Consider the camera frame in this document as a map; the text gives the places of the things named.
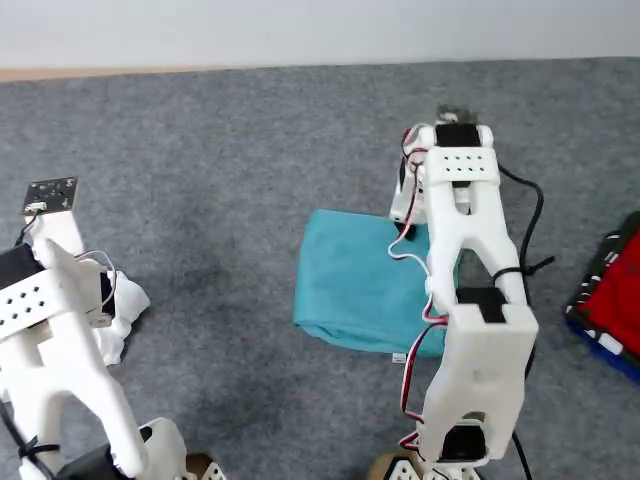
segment wooden base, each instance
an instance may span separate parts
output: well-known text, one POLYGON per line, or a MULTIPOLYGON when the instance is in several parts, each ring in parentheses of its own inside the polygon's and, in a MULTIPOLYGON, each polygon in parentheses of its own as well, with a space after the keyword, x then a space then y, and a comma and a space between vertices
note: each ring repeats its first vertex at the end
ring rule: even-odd
POLYGON ((198 476, 198 480, 204 477, 207 468, 213 463, 213 459, 204 453, 192 453, 187 455, 187 471, 198 476))
POLYGON ((229 70, 224 66, 184 66, 184 67, 111 67, 111 68, 38 68, 0 69, 0 82, 24 80, 46 80, 53 78, 104 77, 109 75, 133 75, 144 73, 202 72, 209 70, 229 70))
POLYGON ((422 478, 424 472, 422 472, 417 455, 413 452, 398 449, 394 450, 393 452, 388 452, 384 455, 380 455, 378 458, 376 458, 376 460, 369 468, 369 472, 367 473, 367 480, 385 480, 387 472, 389 471, 389 467, 396 457, 408 458, 411 461, 413 469, 416 471, 416 473, 418 473, 418 475, 420 475, 420 478, 422 478))

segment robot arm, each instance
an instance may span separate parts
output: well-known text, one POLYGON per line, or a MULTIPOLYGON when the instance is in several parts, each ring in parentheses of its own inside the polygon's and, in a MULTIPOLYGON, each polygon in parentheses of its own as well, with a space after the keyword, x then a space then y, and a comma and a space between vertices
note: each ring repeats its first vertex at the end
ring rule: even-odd
POLYGON ((429 227, 427 293, 449 316, 442 363, 427 390, 422 422, 416 422, 418 449, 430 464, 473 468, 505 453, 538 325, 506 229, 491 130, 441 123, 407 137, 405 148, 420 153, 401 165, 406 171, 399 174, 390 216, 405 219, 416 192, 408 221, 429 227), (453 271, 462 249, 478 255, 495 276, 494 287, 456 290, 453 271))
MULTIPOLYGON (((92 328, 107 325, 100 316, 107 303, 102 267, 80 254, 82 241, 70 211, 75 189, 67 187, 65 179, 31 184, 24 213, 33 218, 39 211, 30 224, 33 246, 19 241, 0 254, 0 367, 13 418, 4 407, 2 413, 20 447, 21 478, 196 480, 187 471, 176 425, 159 418, 138 428, 122 388, 105 367, 92 335, 92 328), (59 427, 69 395, 100 419, 109 444, 65 464, 59 427)), ((200 478, 224 480, 217 464, 202 464, 200 458, 200 478)))

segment folded cloth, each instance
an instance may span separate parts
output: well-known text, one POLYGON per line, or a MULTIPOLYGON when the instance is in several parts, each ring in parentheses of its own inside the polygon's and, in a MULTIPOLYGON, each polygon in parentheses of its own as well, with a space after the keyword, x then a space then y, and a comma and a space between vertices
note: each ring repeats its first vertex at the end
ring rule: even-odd
MULTIPOLYGON (((315 211, 300 247, 294 324, 340 347, 407 352, 427 326, 422 310, 428 296, 420 265, 387 255, 397 235, 388 218, 315 211)), ((428 250, 426 226, 396 248, 422 258, 428 250)), ((432 329, 418 354, 441 356, 444 336, 444 329, 432 329)))

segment white wall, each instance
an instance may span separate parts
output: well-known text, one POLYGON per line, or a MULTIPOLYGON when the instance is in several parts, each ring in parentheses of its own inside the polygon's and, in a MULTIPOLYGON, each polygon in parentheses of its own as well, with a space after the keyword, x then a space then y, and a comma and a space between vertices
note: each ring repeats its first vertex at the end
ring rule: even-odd
POLYGON ((0 68, 640 56, 638 0, 0 0, 0 68))

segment gray carpet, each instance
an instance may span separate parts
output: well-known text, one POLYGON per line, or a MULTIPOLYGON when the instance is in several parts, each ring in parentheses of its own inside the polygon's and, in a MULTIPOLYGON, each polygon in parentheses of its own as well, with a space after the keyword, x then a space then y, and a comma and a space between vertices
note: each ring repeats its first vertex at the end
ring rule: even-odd
MULTIPOLYGON (((640 390, 567 331, 560 306, 600 235, 638 208, 639 84, 640 60, 598 59, 0 85, 0 241, 20 228, 27 181, 79 175, 87 245, 153 302, 111 369, 140 423, 173 418, 230 479, 359 480, 412 428, 401 369, 291 326, 297 249, 315 208, 384 215, 403 129, 438 103, 469 106, 547 196, 530 257, 558 260, 531 282, 541 333, 518 425, 533 472, 637 478, 640 390)), ((505 180, 503 200, 519 240, 535 197, 505 180)), ((436 366, 419 363, 416 403, 436 366)), ((104 441, 75 401, 64 438, 70 456, 104 441)), ((16 465, 2 431, 2 478, 16 465)), ((512 450, 485 472, 523 478, 512 450)))

